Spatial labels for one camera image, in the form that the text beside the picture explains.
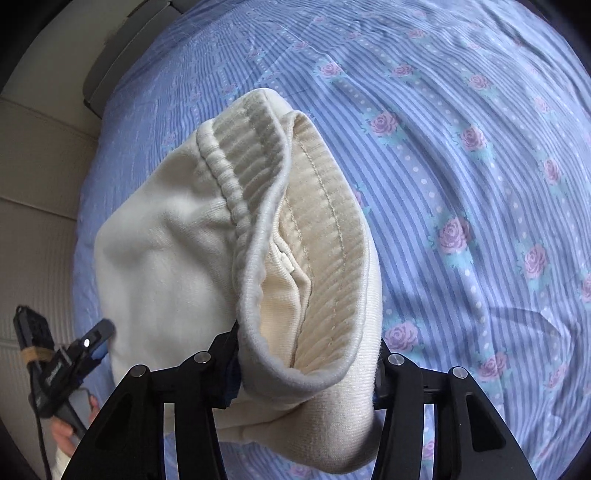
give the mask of blue fabric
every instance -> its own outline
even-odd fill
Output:
[[[511,0],[203,0],[182,16],[107,105],[82,192],[76,332],[100,318],[100,226],[199,123],[256,87],[313,120],[355,189],[390,348],[468,368],[538,478],[558,478],[591,430],[591,81]],[[89,384],[104,401],[108,361]],[[258,445],[222,449],[234,479],[329,477]]]

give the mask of blue bed sheet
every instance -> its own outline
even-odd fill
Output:
[[[82,190],[76,333],[100,318],[98,229],[257,87],[314,121],[354,188],[390,348],[468,368],[538,478],[558,478],[591,430],[591,80],[512,0],[203,0],[183,15],[106,107]],[[104,401],[108,361],[88,383]],[[424,475],[432,421],[427,410]],[[329,477],[255,444],[222,449],[233,479]]]

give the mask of floral pattern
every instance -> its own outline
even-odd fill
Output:
[[[548,382],[546,383],[546,388],[552,390],[556,388],[559,384],[562,383],[564,375],[566,374],[566,364],[561,364],[556,370],[554,370],[550,377],[548,378]]]
[[[507,370],[507,354],[497,352],[478,367],[478,377],[484,382],[498,380]]]
[[[585,275],[581,285],[581,300],[583,303],[591,304],[591,273]]]
[[[320,74],[325,78],[334,78],[340,75],[343,69],[335,61],[330,61],[320,66]]]
[[[560,169],[552,158],[548,158],[544,162],[544,174],[550,185],[558,185],[560,181]]]
[[[548,105],[548,103],[546,103],[546,100],[544,100],[540,96],[534,97],[534,106],[535,106],[536,110],[539,111],[540,113],[549,113],[550,112],[550,106]]]
[[[545,248],[540,244],[531,247],[525,255],[524,265],[525,278],[528,280],[540,278],[546,265],[548,265]]]
[[[402,322],[386,330],[386,345],[393,352],[406,352],[418,345],[418,330],[411,322]]]
[[[452,218],[439,230],[439,244],[447,255],[463,252],[471,241],[470,223],[465,218]]]
[[[423,445],[423,460],[432,459],[435,455],[435,440],[429,440],[425,445]]]
[[[384,135],[391,135],[397,130],[398,125],[398,118],[396,117],[396,115],[390,112],[382,112],[378,114],[369,123],[372,132],[374,132],[379,137]]]
[[[482,150],[486,148],[486,137],[480,128],[471,125],[466,128],[461,134],[460,139],[464,148],[470,152]]]
[[[474,88],[474,90],[486,90],[491,87],[491,81],[484,75],[477,74],[470,77],[468,85]]]
[[[407,35],[411,40],[419,40],[421,38],[425,38],[427,36],[427,32],[421,30],[420,28],[413,28],[407,32]]]
[[[410,65],[407,65],[406,63],[400,64],[392,69],[392,75],[398,78],[406,77],[408,75],[412,75],[413,73],[414,68],[412,68]]]

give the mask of black cable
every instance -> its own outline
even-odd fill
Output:
[[[47,460],[47,451],[45,450],[45,440],[43,439],[43,427],[41,426],[41,419],[39,418],[39,411],[37,410],[37,402],[35,401],[34,394],[34,380],[33,380],[33,365],[29,366],[29,378],[31,383],[31,406],[33,407],[33,413],[35,414],[35,420],[37,422],[37,436],[39,437],[39,449],[41,450],[41,458],[43,460],[43,468],[45,469],[46,480],[51,480],[51,467]]]

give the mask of human hand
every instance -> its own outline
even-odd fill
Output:
[[[91,406],[89,422],[92,423],[99,414],[99,402],[93,395],[89,397],[89,400]],[[75,445],[70,440],[70,437],[74,434],[74,429],[65,421],[58,419],[57,417],[52,417],[50,429],[51,435],[57,443],[57,447],[68,457],[72,458],[72,455],[74,455],[74,451],[76,450]]]

